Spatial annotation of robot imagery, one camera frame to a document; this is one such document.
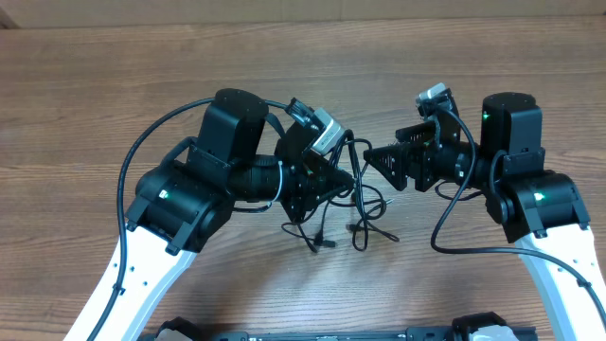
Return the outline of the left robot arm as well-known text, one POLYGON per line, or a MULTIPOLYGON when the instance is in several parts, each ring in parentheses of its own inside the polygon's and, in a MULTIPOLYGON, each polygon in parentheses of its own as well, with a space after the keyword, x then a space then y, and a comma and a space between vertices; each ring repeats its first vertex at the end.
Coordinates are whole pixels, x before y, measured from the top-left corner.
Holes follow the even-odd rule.
POLYGON ((80 315, 71 340, 135 340, 171 285, 236 212, 280 205, 293 224, 353 177, 337 154, 352 133, 321 108, 284 105, 233 88, 203 99, 200 132, 180 141, 145 173, 134 200, 118 203, 116 250, 80 315))

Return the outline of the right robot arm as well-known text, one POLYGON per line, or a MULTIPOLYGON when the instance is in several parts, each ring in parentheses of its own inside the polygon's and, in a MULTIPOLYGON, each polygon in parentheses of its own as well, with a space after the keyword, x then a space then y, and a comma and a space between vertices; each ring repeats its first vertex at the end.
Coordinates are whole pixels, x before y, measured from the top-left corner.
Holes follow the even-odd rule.
POLYGON ((605 281, 591 218, 573 180, 544 166, 543 112, 529 94, 484 98, 481 134, 473 139, 455 98, 443 84, 419 94, 422 123, 396 131, 396 141, 365 151, 364 159, 395 189, 454 183, 476 188, 504 229, 506 247, 446 248, 442 254, 520 257, 539 292, 555 337, 605 337, 605 281))

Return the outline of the braided cable silver plug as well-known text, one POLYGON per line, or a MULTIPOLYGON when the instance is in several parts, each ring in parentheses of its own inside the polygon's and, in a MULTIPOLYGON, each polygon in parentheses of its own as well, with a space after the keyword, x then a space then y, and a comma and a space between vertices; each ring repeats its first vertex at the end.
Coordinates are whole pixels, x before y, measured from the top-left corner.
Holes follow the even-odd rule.
POLYGON ((336 195, 333 193, 321 196, 319 203, 313 204, 310 210, 305 210, 301 217, 289 218, 287 222, 282 223, 280 225, 281 231, 305 243, 314 254, 317 254, 321 248, 335 247, 336 242, 327 240, 325 237, 326 214, 335 197, 336 195), (318 210, 322 211, 319 226, 313 232, 310 232, 307 225, 317 215, 318 210))

